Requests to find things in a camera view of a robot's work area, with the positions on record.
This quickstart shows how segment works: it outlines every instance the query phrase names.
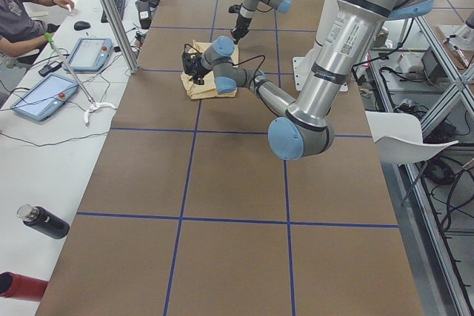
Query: red cylinder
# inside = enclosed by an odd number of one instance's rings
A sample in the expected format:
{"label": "red cylinder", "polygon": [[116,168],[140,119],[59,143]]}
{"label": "red cylinder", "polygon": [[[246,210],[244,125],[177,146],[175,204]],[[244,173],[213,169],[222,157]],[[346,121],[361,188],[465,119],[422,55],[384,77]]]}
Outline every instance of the red cylinder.
{"label": "red cylinder", "polygon": [[41,301],[47,281],[5,272],[0,274],[0,297]]}

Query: black bottle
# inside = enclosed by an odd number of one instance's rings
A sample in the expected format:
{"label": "black bottle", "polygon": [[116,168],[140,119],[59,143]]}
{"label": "black bottle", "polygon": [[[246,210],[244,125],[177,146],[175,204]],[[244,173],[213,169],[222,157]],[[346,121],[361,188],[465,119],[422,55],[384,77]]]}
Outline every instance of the black bottle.
{"label": "black bottle", "polygon": [[56,240],[63,238],[69,232],[69,224],[66,221],[41,206],[23,205],[18,209],[16,215],[23,220],[26,226]]}

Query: black keyboard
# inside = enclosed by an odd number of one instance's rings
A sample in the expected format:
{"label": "black keyboard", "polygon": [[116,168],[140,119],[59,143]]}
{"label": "black keyboard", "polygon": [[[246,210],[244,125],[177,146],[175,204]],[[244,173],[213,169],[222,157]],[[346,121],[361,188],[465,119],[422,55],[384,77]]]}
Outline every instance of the black keyboard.
{"label": "black keyboard", "polygon": [[[126,0],[113,0],[113,2],[116,3],[118,14],[120,14],[120,19],[123,20]],[[105,15],[105,11],[102,11],[101,22],[109,22],[107,20],[107,15]]]}

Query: tablet device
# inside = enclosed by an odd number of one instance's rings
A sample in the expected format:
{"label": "tablet device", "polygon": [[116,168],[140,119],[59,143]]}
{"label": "tablet device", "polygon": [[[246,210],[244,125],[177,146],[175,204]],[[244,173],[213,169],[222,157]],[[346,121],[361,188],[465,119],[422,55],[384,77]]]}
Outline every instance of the tablet device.
{"label": "tablet device", "polygon": [[67,63],[75,72],[95,73],[104,66],[112,51],[110,38],[80,38],[67,57]]}
{"label": "tablet device", "polygon": [[74,79],[51,73],[17,100],[10,109],[35,121],[56,112],[77,90]]}

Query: computer mouse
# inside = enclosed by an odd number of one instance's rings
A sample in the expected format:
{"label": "computer mouse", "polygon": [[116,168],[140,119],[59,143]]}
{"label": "computer mouse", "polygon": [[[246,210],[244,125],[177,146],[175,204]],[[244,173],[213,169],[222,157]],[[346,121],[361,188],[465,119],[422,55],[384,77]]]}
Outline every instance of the computer mouse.
{"label": "computer mouse", "polygon": [[88,29],[89,27],[90,27],[90,24],[87,21],[77,21],[74,24],[74,30],[77,30],[77,31]]}

